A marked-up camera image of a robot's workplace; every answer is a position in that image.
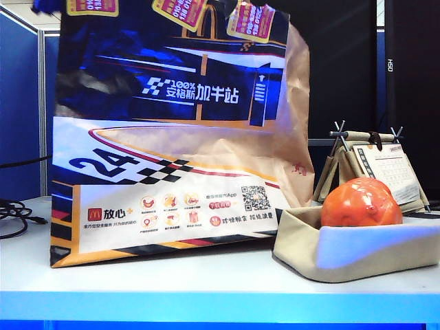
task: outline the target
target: desk surface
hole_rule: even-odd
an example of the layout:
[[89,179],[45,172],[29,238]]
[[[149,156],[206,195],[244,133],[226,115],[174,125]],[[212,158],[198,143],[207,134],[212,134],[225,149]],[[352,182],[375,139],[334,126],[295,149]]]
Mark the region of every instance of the desk surface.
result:
[[[50,219],[49,197],[25,204]],[[34,223],[0,242],[0,319],[440,323],[438,265],[326,284],[275,261],[273,241],[60,269],[49,245]]]

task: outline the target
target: checkered flag pattern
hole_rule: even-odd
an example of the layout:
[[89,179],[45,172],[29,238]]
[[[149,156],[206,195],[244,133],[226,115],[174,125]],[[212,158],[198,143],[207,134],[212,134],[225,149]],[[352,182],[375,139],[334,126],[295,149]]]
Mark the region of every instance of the checkered flag pattern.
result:
[[161,78],[151,77],[148,81],[147,85],[148,88],[145,87],[142,91],[143,94],[148,94],[151,91],[151,95],[158,95],[160,92],[160,89],[158,87],[163,87],[165,84],[169,84],[171,82],[170,79],[166,79],[165,81],[162,81]]
[[190,172],[193,167],[187,166],[188,161],[186,160],[176,160],[175,162],[170,162],[168,160],[161,160],[156,164],[162,165],[163,167],[159,170],[153,170],[151,168],[145,168],[138,173],[145,175],[146,178],[140,182],[143,184],[156,184],[159,181],[176,182],[181,177],[176,175],[176,171]]

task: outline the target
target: mcdonald's paper bag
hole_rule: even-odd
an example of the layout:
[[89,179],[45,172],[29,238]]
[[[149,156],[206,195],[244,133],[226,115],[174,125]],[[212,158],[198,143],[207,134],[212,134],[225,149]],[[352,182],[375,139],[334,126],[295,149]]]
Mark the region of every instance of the mcdonald's paper bag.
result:
[[307,205],[309,52],[240,1],[68,1],[51,265],[272,237]]

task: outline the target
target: persimmon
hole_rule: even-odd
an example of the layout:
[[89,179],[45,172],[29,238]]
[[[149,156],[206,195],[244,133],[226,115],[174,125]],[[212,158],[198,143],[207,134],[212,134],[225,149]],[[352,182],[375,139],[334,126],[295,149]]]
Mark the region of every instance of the persimmon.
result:
[[379,226],[402,223],[402,211],[391,191],[372,177],[341,184],[324,200],[322,226]]

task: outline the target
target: dark background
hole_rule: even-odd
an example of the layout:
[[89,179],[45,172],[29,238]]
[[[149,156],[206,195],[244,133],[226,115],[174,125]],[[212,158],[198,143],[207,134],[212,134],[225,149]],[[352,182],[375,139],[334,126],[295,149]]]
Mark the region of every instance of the dark background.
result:
[[288,12],[310,49],[309,138],[375,130],[376,1],[253,1]]
[[402,141],[429,199],[440,200],[440,3],[386,0],[388,122],[403,126]]

